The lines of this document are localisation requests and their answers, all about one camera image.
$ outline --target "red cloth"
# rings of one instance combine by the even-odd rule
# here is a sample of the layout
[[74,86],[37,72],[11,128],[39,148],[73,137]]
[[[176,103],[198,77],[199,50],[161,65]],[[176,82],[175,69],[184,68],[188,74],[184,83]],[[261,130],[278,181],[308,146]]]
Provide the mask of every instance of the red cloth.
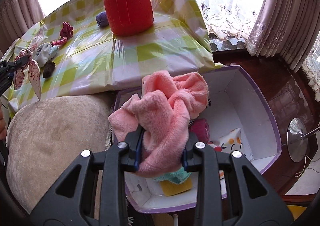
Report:
[[62,29],[60,30],[60,36],[61,38],[66,37],[67,39],[71,38],[73,36],[73,27],[67,23],[64,22]]
[[57,39],[56,41],[52,42],[51,45],[52,46],[61,46],[61,45],[64,45],[65,43],[67,43],[67,38],[62,37],[62,38]]
[[209,124],[206,119],[195,120],[189,131],[194,132],[199,141],[207,143],[210,139]]

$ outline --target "dark red cloth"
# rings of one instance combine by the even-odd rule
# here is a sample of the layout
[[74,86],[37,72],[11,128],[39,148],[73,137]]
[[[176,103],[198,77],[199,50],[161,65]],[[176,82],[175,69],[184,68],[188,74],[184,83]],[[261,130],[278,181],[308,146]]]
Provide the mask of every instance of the dark red cloth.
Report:
[[62,29],[60,31],[61,38],[66,37],[67,39],[71,38],[73,36],[73,27],[67,23],[64,22]]
[[209,124],[206,119],[195,120],[189,131],[194,132],[199,141],[207,143],[210,140]]

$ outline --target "checkered fabric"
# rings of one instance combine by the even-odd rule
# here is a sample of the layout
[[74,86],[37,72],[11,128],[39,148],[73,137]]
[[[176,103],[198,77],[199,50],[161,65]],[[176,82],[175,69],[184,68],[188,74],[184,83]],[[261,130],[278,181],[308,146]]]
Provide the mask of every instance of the checkered fabric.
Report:
[[[173,75],[216,68],[207,29],[195,0],[151,0],[154,25],[130,37],[99,28],[95,16],[104,11],[103,0],[71,0],[31,27],[18,41],[14,54],[27,48],[42,26],[44,42],[60,38],[62,23],[74,27],[73,37],[53,59],[51,78],[41,75],[41,99],[86,95],[141,85],[141,79],[158,70]],[[13,116],[23,106],[38,101],[28,79],[9,93]]]
[[[210,99],[208,99],[208,103],[207,106],[205,108],[208,108],[211,105]],[[195,122],[196,119],[192,119],[189,121],[189,125],[188,128],[190,128],[192,126],[192,124]]]

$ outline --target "pink cloth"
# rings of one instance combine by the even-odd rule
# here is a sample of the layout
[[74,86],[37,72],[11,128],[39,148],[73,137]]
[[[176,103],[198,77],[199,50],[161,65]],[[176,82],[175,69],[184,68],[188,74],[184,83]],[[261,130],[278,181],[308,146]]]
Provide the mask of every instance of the pink cloth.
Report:
[[30,81],[30,84],[35,91],[36,96],[38,99],[41,99],[41,83],[40,83],[40,69],[38,66],[38,63],[32,59],[32,52],[29,49],[21,49],[18,56],[14,58],[13,61],[17,61],[18,59],[28,56],[29,61],[27,64],[23,65],[19,69],[16,70],[16,72],[13,75],[13,86],[14,90],[18,90],[21,88],[25,74],[24,70],[29,67],[28,71],[28,79]]
[[60,39],[57,39],[56,41],[52,42],[52,46],[62,46],[65,43],[67,43],[67,38],[66,37],[61,37]]
[[60,37],[66,37],[67,39],[73,36],[73,27],[68,23],[64,22],[62,25],[62,29],[60,30]]
[[142,80],[142,97],[133,95],[109,116],[118,141],[138,123],[145,128],[138,175],[158,177],[181,168],[181,154],[188,140],[188,124],[208,102],[208,86],[198,73],[171,77],[155,72]]
[[209,124],[206,119],[195,120],[189,131],[194,132],[199,141],[207,143],[210,139]]

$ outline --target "yellow object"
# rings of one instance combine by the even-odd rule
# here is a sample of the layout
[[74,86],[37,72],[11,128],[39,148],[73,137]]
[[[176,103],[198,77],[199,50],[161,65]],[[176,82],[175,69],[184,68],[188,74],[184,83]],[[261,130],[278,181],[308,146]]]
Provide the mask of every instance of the yellow object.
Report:
[[292,213],[294,220],[296,220],[306,209],[306,207],[297,205],[287,205],[287,207]]
[[185,191],[188,191],[192,188],[192,181],[190,178],[188,178],[185,182],[182,184],[174,184],[167,180],[159,182],[160,186],[162,188],[162,191],[165,196],[172,196],[179,193],[183,193]]
[[174,221],[169,214],[152,214],[153,223],[155,226],[173,226]]

